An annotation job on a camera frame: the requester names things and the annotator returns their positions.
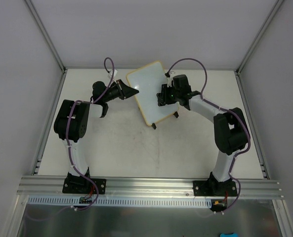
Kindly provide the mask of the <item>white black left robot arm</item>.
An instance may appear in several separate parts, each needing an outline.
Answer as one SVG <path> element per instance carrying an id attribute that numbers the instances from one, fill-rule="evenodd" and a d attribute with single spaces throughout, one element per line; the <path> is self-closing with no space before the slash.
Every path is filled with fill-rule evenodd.
<path id="1" fill-rule="evenodd" d="M 114 99 L 127 99 L 139 93 L 139 90 L 116 80 L 109 86 L 97 81 L 92 85 L 92 97 L 89 102 L 64 100 L 54 121 L 54 132 L 63 141 L 69 156 L 70 170 L 67 185 L 73 184 L 81 193 L 91 188 L 89 166 L 81 153 L 80 143 L 84 138 L 89 117 L 106 116 L 108 102 Z"/>

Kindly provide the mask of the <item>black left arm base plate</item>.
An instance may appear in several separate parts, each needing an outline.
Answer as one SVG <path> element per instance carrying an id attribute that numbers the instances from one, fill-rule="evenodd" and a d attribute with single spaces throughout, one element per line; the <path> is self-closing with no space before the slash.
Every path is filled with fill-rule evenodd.
<path id="1" fill-rule="evenodd" d="M 106 192 L 106 179 L 91 178 L 98 189 L 99 195 L 104 195 Z M 68 176 L 64 180 L 62 193 L 64 194 L 89 194 L 91 188 L 94 187 L 93 193 L 97 194 L 95 186 L 87 179 L 80 176 Z"/>

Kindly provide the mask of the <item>yellow framed small whiteboard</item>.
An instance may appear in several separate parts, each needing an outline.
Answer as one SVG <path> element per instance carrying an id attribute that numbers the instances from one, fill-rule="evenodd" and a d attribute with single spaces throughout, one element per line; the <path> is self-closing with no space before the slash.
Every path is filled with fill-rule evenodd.
<path id="1" fill-rule="evenodd" d="M 145 123 L 151 127 L 178 112 L 177 103 L 158 106 L 157 94 L 161 92 L 163 84 L 167 83 L 165 71 L 160 61 L 152 62 L 126 75 L 130 87 L 139 90 L 135 100 Z"/>

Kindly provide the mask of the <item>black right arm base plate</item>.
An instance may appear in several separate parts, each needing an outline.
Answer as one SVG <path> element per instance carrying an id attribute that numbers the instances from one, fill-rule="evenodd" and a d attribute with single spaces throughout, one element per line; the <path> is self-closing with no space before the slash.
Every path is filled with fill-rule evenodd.
<path id="1" fill-rule="evenodd" d="M 238 195 L 236 183 L 233 180 L 220 183 L 217 182 L 215 186 L 209 184 L 208 180 L 195 180 L 193 181 L 193 193 L 196 197 L 224 197 L 226 195 L 229 197 L 236 197 Z"/>

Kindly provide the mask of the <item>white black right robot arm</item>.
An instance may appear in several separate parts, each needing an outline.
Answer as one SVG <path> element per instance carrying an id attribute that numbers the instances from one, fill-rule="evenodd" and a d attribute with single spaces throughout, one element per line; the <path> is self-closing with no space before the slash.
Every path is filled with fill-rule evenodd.
<path id="1" fill-rule="evenodd" d="M 180 105 L 213 123 L 214 141 L 219 152 L 212 170 L 215 180 L 209 183 L 209 189 L 214 195 L 221 195 L 227 189 L 225 181 L 231 179 L 236 156 L 251 146 L 244 113 L 238 107 L 223 108 L 204 98 L 200 92 L 192 91 L 186 75 L 174 76 L 172 86 L 175 89 L 173 98 Z"/>

